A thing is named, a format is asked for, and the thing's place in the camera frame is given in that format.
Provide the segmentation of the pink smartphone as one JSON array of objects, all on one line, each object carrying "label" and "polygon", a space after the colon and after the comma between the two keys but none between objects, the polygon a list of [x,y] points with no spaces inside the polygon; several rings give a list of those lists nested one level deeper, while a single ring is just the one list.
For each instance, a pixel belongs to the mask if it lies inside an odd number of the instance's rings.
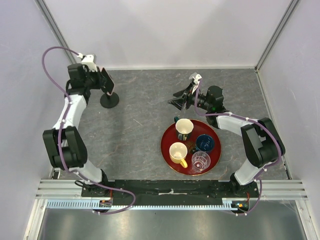
[{"label": "pink smartphone", "polygon": [[114,92],[115,83],[105,68],[102,68],[100,73],[101,73],[100,88],[105,94],[111,96]]}]

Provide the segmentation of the black phone stand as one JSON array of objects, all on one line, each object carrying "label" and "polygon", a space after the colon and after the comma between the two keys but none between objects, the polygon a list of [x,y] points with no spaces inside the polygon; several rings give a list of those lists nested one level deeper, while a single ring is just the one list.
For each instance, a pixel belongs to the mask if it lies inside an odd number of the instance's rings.
[{"label": "black phone stand", "polygon": [[113,92],[111,95],[104,93],[100,97],[100,104],[102,107],[106,109],[114,108],[118,105],[120,99],[117,93]]}]

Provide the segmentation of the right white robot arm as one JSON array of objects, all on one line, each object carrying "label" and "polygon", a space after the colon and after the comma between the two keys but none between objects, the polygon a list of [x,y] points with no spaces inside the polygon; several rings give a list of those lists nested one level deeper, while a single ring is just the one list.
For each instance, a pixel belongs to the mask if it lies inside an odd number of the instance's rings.
[{"label": "right white robot arm", "polygon": [[235,115],[224,107],[223,101],[223,90],[219,86],[212,85],[206,94],[201,94],[199,90],[192,91],[189,85],[174,93],[168,104],[180,111],[192,105],[196,110],[203,109],[209,125],[242,137],[246,160],[229,181],[230,193],[240,197],[247,191],[247,185],[281,160],[286,149],[270,118],[254,120]]}]

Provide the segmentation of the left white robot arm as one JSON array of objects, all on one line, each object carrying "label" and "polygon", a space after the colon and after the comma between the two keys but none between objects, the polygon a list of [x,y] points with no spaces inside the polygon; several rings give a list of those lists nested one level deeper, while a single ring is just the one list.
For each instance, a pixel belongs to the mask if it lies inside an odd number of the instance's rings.
[{"label": "left white robot arm", "polygon": [[102,86],[103,75],[98,66],[76,63],[67,67],[69,80],[62,89],[64,106],[58,121],[42,134],[51,166],[73,173],[92,186],[99,197],[106,196],[110,185],[105,172],[88,157],[87,147],[78,127],[91,96],[91,90]]}]

